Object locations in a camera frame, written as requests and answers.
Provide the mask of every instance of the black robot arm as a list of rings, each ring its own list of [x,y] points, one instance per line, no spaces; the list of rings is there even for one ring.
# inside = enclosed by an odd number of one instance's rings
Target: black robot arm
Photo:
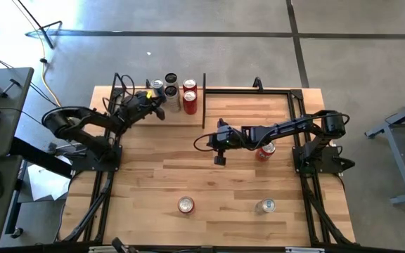
[[[334,110],[321,110],[273,126],[242,126],[240,131],[220,119],[218,131],[209,136],[207,146],[218,152],[215,164],[224,165],[226,159],[223,154],[226,150],[255,150],[277,138],[308,132],[316,138],[304,145],[302,159],[316,158],[321,156],[321,151],[331,140],[344,136],[346,122],[343,122],[343,116],[345,115]],[[321,126],[316,125],[314,119],[321,119]]]
[[[103,136],[92,136],[83,128],[93,124],[108,129],[118,137],[135,122],[153,112],[164,120],[165,113],[160,108],[161,102],[160,98],[152,98],[146,91],[138,91],[135,95],[124,98],[113,115],[102,114],[96,109],[90,110],[84,107],[62,107],[47,112],[41,119],[41,123],[55,137],[76,141],[86,146],[97,160],[110,160],[115,154],[108,140]]]

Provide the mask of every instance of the black mount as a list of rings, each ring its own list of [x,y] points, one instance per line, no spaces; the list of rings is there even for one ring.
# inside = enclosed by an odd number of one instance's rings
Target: black mount
[[[355,163],[349,159],[339,157],[338,149],[336,147],[325,147],[321,153],[321,159],[310,160],[310,156],[304,158],[304,146],[293,147],[293,164],[295,171],[299,173],[342,173],[344,170],[349,169]]]
[[[114,146],[112,151],[114,157],[111,160],[98,160],[92,153],[87,151],[82,157],[73,157],[65,155],[73,161],[72,169],[77,171],[117,171],[120,168],[121,155],[123,147],[121,145]]]
[[[260,80],[260,77],[256,77],[254,79],[254,83],[252,84],[253,88],[258,88],[258,92],[263,93],[264,92],[264,86],[262,85],[262,81]]]

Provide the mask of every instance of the power cable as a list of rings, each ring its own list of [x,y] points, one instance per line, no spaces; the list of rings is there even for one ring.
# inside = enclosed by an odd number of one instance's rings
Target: power cable
[[[54,100],[56,101],[56,104],[58,106],[62,106],[60,104],[59,100],[57,99],[56,95],[54,94],[54,92],[49,88],[49,86],[48,86],[48,84],[46,83],[46,80],[45,80],[45,64],[47,64],[47,61],[46,61],[46,54],[45,54],[45,45],[43,44],[43,40],[41,40],[40,33],[39,33],[38,29],[35,28],[34,24],[32,24],[31,20],[29,20],[29,18],[26,16],[26,14],[17,5],[17,3],[14,0],[12,0],[12,3],[15,4],[15,6],[21,12],[21,14],[23,16],[25,16],[26,20],[29,22],[29,24],[31,24],[32,29],[34,29],[35,33],[39,37],[39,40],[41,42],[41,49],[42,49],[42,52],[43,52],[43,58],[40,59],[40,62],[41,62],[41,80],[43,81],[43,84],[46,87],[46,89],[49,91],[49,93],[53,96]]]

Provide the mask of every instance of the concrete floor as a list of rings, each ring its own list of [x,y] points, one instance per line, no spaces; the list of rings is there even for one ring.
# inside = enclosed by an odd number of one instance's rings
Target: concrete floor
[[[62,20],[64,29],[134,31],[289,32],[285,0],[223,1],[25,1],[42,24]],[[35,68],[41,86],[38,39],[4,1],[0,59]],[[293,0],[300,32],[405,33],[405,0]],[[146,78],[175,72],[214,86],[250,86],[260,76],[267,87],[301,87],[292,39],[185,37],[56,37],[47,48],[46,79],[63,105],[88,105],[95,85],[110,85],[114,72]],[[302,39],[309,85],[321,88],[326,108],[351,116],[337,143],[356,162],[345,172],[346,194],[357,242],[405,249],[405,205],[389,198],[405,193],[387,141],[363,132],[405,105],[405,40]],[[24,111],[37,119],[51,106],[30,91]],[[17,136],[39,148],[55,141],[49,131],[22,117]],[[54,238],[63,202],[24,204],[18,239],[3,236],[0,247],[48,243]]]

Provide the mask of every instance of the can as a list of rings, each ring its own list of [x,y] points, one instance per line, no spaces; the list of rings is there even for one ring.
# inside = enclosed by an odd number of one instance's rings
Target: can
[[[268,143],[257,150],[256,158],[262,162],[267,161],[274,154],[274,151],[276,151],[274,144]]]
[[[181,197],[181,199],[179,199],[179,201],[177,202],[177,208],[183,214],[189,214],[195,209],[195,202],[191,197]]]
[[[174,73],[168,73],[165,76],[165,81],[167,83],[167,86],[174,86],[177,89],[177,93],[178,95],[180,95],[180,91],[179,91],[179,84],[177,83],[177,76]]]
[[[276,203],[274,202],[274,200],[264,199],[264,200],[260,200],[256,204],[254,211],[256,212],[256,214],[267,214],[267,213],[274,212],[275,209],[276,209]]]
[[[167,97],[167,106],[171,112],[179,112],[181,110],[179,92],[175,86],[165,88],[165,97]]]
[[[163,85],[162,80],[156,79],[151,83],[151,86],[154,90],[154,94],[158,97],[161,97],[162,102],[167,102],[167,98],[165,97],[165,87]]]
[[[184,104],[184,111],[186,111],[187,114],[192,115],[196,113],[198,102],[194,91],[186,91],[182,98],[182,103]]]
[[[198,87],[196,86],[196,81],[193,79],[185,80],[182,88],[184,88],[184,93],[186,91],[194,91],[198,95]]]

